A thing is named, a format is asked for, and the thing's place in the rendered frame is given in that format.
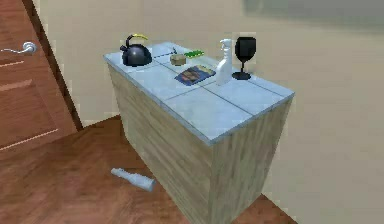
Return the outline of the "white spray bottle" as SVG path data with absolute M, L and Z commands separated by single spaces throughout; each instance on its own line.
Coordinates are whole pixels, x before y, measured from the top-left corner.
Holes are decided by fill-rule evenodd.
M 224 85 L 232 78 L 232 40 L 222 39 L 223 59 L 216 67 L 216 84 Z

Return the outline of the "brown wooden door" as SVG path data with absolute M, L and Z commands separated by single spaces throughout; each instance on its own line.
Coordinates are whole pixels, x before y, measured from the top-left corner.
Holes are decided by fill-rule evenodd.
M 33 42 L 33 54 L 21 50 Z M 32 0 L 0 0 L 0 151 L 31 149 L 82 128 Z

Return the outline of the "black wine glass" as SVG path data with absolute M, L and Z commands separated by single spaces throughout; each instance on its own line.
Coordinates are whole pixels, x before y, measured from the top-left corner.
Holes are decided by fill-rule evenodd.
M 256 54 L 256 38 L 241 36 L 237 39 L 235 44 L 235 55 L 241 62 L 241 69 L 234 72 L 232 77 L 236 80 L 249 80 L 251 75 L 244 71 L 245 63 L 253 58 Z

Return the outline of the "wooden counter with tiled top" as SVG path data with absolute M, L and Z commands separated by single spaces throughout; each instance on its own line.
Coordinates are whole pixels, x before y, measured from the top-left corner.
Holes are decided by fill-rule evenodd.
M 150 51 L 139 67 L 104 57 L 125 136 L 190 224 L 231 224 L 261 194 L 294 93 L 259 77 L 186 86 L 170 62 L 184 47 Z

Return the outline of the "pale blue bottle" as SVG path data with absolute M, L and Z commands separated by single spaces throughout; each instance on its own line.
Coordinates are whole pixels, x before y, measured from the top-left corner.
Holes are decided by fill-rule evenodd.
M 148 192 L 152 192 L 156 181 L 147 176 L 138 173 L 129 173 L 122 168 L 112 168 L 111 173 L 117 177 L 123 178 L 132 185 L 139 187 Z

